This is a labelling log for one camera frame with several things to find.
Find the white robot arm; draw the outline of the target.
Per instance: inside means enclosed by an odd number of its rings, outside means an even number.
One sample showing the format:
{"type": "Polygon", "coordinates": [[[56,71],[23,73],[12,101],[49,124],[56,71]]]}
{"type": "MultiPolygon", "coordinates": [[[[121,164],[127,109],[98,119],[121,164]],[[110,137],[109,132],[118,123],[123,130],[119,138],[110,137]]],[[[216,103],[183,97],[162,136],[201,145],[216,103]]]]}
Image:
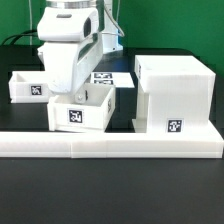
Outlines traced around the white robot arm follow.
{"type": "Polygon", "coordinates": [[[56,95],[71,95],[79,104],[87,100],[84,83],[103,56],[104,14],[116,27],[109,35],[124,37],[104,0],[46,0],[37,25],[44,44],[38,55],[48,75],[48,87],[56,95]]]}

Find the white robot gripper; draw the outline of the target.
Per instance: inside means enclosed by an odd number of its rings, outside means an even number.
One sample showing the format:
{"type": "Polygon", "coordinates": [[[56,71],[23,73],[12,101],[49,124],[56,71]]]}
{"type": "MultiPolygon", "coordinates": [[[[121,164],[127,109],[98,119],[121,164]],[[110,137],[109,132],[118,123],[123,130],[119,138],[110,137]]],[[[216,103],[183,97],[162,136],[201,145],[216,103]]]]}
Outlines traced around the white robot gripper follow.
{"type": "Polygon", "coordinates": [[[56,95],[76,93],[76,102],[88,100],[88,91],[81,86],[103,56],[100,33],[77,43],[46,42],[38,48],[38,54],[51,92],[56,95]]]}

